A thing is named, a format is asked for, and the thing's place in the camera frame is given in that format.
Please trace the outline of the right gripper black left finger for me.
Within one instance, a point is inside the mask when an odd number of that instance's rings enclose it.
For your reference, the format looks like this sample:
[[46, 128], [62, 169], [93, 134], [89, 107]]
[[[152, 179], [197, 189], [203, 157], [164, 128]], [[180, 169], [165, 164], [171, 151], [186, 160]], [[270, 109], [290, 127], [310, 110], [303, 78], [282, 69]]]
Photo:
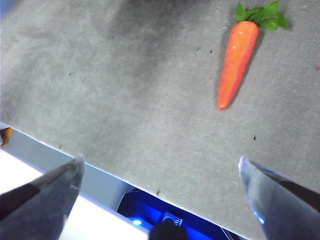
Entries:
[[2, 240], [57, 240], [80, 193], [82, 158], [0, 195]]

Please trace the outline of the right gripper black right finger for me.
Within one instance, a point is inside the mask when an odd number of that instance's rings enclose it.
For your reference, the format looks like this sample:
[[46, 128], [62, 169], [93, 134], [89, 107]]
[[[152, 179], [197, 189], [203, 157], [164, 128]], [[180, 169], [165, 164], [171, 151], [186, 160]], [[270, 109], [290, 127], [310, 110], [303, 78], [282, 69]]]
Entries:
[[239, 176], [248, 202], [268, 240], [318, 240], [320, 194], [245, 156]]

